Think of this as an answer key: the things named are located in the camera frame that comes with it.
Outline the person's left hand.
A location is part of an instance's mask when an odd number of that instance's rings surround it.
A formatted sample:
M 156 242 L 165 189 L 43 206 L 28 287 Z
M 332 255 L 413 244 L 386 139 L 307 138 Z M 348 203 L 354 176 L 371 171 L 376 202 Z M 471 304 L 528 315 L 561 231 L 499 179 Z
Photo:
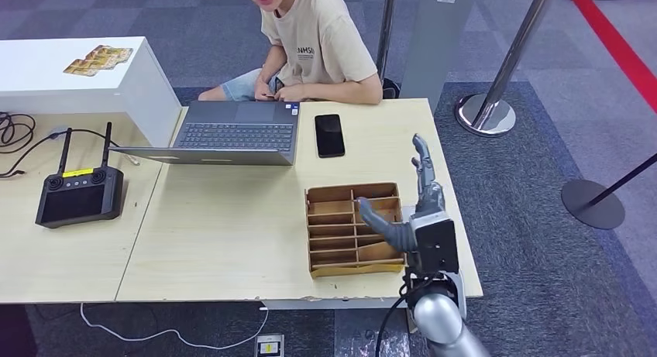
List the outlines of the person's left hand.
M 274 98 L 277 101 L 304 101 L 308 98 L 303 84 L 284 86 L 279 89 Z

